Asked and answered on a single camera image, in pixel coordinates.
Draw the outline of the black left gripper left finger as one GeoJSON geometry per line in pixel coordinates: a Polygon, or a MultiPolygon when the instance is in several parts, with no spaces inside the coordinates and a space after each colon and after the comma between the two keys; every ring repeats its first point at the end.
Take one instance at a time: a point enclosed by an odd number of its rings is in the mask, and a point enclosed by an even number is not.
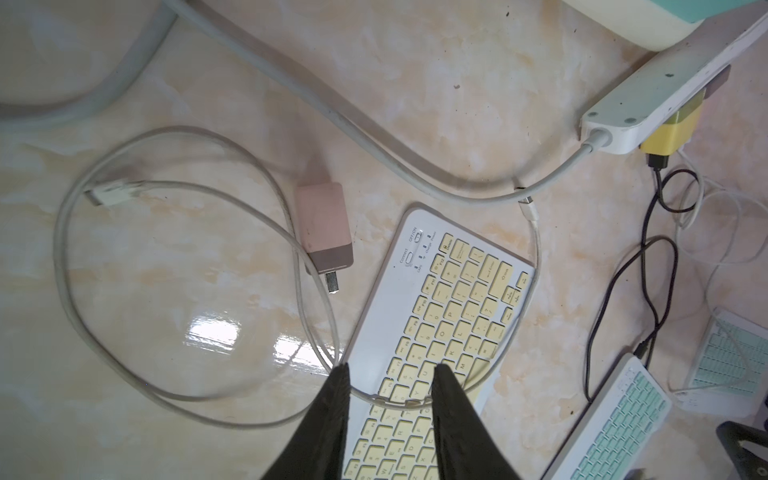
{"type": "Polygon", "coordinates": [[[263,479],[341,479],[351,396],[347,363],[334,367],[263,479]]]}

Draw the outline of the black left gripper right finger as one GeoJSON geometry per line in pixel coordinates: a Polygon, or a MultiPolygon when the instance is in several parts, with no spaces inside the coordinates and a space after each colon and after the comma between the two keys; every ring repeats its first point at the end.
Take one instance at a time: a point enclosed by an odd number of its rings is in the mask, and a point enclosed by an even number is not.
{"type": "Polygon", "coordinates": [[[444,364],[435,367],[431,397],[440,479],[520,479],[444,364]]]}

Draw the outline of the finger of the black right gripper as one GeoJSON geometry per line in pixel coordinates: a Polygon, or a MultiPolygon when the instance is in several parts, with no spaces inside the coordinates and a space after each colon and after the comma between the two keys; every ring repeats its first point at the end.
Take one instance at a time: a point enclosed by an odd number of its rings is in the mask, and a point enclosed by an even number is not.
{"type": "Polygon", "coordinates": [[[754,427],[726,421],[716,428],[717,437],[740,479],[767,478],[767,461],[747,450],[745,442],[767,446],[767,433],[754,427]]]}

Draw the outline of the yellow wireless keyboard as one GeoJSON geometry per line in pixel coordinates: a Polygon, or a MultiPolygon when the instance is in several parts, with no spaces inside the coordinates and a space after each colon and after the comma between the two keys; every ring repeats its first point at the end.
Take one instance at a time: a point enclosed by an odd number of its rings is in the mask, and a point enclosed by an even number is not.
{"type": "Polygon", "coordinates": [[[532,263],[424,206],[402,218],[346,354],[351,398],[346,479],[434,479],[436,366],[488,396],[479,379],[516,325],[532,263]]]}

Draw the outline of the yellow USB charger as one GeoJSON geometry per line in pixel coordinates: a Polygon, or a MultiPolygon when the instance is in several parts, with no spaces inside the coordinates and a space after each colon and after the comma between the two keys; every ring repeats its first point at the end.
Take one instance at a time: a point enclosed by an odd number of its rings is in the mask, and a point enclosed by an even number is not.
{"type": "Polygon", "coordinates": [[[669,156],[688,142],[699,123],[705,94],[702,89],[689,99],[640,145],[640,150],[645,154],[669,156]]]}

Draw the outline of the white power strip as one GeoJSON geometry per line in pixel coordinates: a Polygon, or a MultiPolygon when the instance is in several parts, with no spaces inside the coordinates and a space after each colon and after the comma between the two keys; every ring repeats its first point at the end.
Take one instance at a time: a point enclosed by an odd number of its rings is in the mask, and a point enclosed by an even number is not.
{"type": "Polygon", "coordinates": [[[766,32],[765,1],[705,20],[593,105],[580,120],[580,140],[601,131],[602,151],[631,152],[766,32]]]}

